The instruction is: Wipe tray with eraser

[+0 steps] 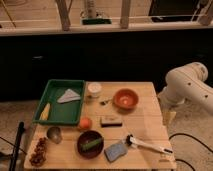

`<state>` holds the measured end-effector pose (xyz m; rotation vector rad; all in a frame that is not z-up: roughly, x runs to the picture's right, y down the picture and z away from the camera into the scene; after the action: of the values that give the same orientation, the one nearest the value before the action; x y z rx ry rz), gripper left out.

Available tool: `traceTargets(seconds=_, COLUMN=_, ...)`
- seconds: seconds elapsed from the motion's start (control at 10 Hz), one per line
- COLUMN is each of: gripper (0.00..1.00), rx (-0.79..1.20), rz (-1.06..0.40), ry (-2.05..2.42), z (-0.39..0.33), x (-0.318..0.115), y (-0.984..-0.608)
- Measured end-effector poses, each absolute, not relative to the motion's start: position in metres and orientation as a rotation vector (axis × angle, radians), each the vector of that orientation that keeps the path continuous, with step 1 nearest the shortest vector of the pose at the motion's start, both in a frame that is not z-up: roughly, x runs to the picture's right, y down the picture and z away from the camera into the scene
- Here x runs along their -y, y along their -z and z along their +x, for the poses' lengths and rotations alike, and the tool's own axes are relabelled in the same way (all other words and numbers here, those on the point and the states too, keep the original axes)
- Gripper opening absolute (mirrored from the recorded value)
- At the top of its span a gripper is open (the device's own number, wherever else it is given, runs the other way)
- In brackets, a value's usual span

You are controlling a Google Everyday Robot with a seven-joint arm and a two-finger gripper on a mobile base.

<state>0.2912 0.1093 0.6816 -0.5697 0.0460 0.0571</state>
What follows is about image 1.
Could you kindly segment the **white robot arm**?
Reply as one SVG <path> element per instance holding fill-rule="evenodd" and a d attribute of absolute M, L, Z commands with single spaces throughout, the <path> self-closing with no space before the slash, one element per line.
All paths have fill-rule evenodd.
<path fill-rule="evenodd" d="M 176 116 L 174 108 L 182 105 L 186 99 L 213 115 L 213 87 L 205 84 L 207 78 L 208 69 L 200 62 L 174 68 L 166 74 L 166 86 L 157 95 L 165 126 Z"/>

